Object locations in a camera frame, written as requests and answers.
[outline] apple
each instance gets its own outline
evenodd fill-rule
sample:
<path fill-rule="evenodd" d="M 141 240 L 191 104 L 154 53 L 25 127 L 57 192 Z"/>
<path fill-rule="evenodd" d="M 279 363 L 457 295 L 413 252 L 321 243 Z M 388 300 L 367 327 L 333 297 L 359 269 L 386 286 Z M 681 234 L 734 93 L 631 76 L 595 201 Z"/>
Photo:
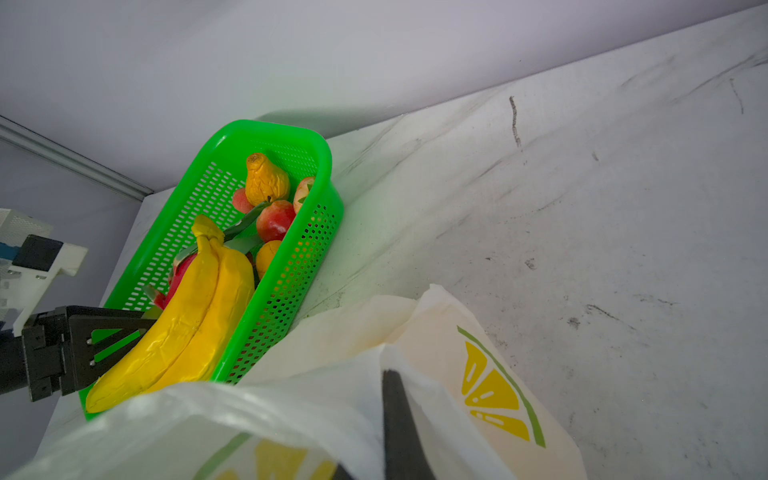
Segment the apple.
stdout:
<path fill-rule="evenodd" d="M 286 200 L 277 200 L 261 212 L 256 219 L 256 232 L 264 242 L 282 240 L 286 232 L 296 218 L 293 205 Z"/>
<path fill-rule="evenodd" d="M 248 197 L 245 195 L 244 188 L 235 190 L 235 194 L 232 196 L 232 206 L 242 214 L 247 214 L 253 209 L 253 205 L 250 204 Z"/>
<path fill-rule="evenodd" d="M 312 186 L 315 184 L 315 177 L 307 177 L 301 181 L 296 188 L 296 195 L 293 196 L 293 210 L 299 213 L 301 207 L 304 205 L 304 201 L 312 190 Z"/>

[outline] wall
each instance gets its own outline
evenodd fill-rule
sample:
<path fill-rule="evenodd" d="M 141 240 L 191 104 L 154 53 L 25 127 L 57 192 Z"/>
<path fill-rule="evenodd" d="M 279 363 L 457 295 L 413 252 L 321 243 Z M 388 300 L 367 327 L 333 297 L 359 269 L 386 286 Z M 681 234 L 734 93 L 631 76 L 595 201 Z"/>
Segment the wall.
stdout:
<path fill-rule="evenodd" d="M 326 136 L 763 0 L 0 3 L 0 114 L 161 190 L 237 118 Z"/>
<path fill-rule="evenodd" d="M 0 207 L 54 227 L 52 238 L 89 249 L 77 276 L 61 276 L 38 312 L 63 305 L 98 306 L 141 204 L 0 141 Z M 26 389 L 0 396 L 0 477 L 28 461 L 59 398 L 32 403 Z"/>

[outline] table surface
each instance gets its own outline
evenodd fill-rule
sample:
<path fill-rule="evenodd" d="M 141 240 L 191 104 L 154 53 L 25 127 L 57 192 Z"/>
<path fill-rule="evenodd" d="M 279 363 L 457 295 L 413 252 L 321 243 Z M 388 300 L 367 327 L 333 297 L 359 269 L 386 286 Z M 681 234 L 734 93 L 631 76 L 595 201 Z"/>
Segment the table surface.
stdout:
<path fill-rule="evenodd" d="M 329 140 L 346 215 L 299 318 L 442 284 L 590 478 L 761 476 L 766 25 L 768 5 Z M 41 450 L 82 422 L 64 397 Z"/>

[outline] bag with lemon print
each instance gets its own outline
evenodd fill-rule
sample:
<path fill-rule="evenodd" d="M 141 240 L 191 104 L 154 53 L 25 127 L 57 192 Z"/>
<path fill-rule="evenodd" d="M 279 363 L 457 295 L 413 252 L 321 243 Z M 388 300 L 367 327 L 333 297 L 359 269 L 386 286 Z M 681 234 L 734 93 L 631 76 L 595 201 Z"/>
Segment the bag with lemon print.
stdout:
<path fill-rule="evenodd" d="M 586 478 L 573 440 L 475 317 L 432 286 L 418 302 L 376 296 L 303 320 L 237 386 L 182 383 L 130 399 L 9 480 L 405 478 L 387 440 L 400 427 L 382 421 L 386 371 L 402 379 L 431 478 Z"/>

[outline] green curved line on bag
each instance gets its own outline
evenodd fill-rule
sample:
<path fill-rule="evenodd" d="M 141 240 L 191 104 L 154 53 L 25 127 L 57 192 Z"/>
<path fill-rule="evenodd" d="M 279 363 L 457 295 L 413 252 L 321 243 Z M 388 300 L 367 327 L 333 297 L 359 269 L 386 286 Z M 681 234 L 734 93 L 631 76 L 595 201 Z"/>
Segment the green curved line on bag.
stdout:
<path fill-rule="evenodd" d="M 250 433 L 239 433 L 234 436 L 225 446 L 221 447 L 218 452 L 214 453 L 207 462 L 200 467 L 192 480 L 205 480 L 210 477 L 210 474 L 214 473 L 219 465 L 224 463 L 224 460 L 230 457 L 235 450 L 237 450 L 243 443 L 247 442 L 253 435 Z"/>
<path fill-rule="evenodd" d="M 538 417 L 536 416 L 536 412 L 533 410 L 533 405 L 528 401 L 528 399 L 525 398 L 525 395 L 523 395 L 523 391 L 520 390 L 520 387 L 518 386 L 517 382 L 512 379 L 512 377 L 509 376 L 507 371 L 504 369 L 504 367 L 501 365 L 501 363 L 498 362 L 496 357 L 493 356 L 492 353 L 488 351 L 488 349 L 483 346 L 482 343 L 480 343 L 479 340 L 477 340 L 470 332 L 467 332 L 460 326 L 456 326 L 458 329 L 458 332 L 461 333 L 463 336 L 470 339 L 472 342 L 476 343 L 483 352 L 488 354 L 489 357 L 491 357 L 491 360 L 493 360 L 493 363 L 496 364 L 498 369 L 504 374 L 505 377 L 507 377 L 507 380 L 515 387 L 515 390 L 518 391 L 520 394 L 520 398 L 523 400 L 523 405 L 525 405 L 525 410 L 528 412 L 528 417 L 531 419 L 531 427 L 533 427 L 533 438 L 536 441 L 536 445 L 539 445 L 541 447 L 547 448 L 547 443 L 544 441 L 544 433 L 541 431 L 541 425 L 538 423 Z"/>

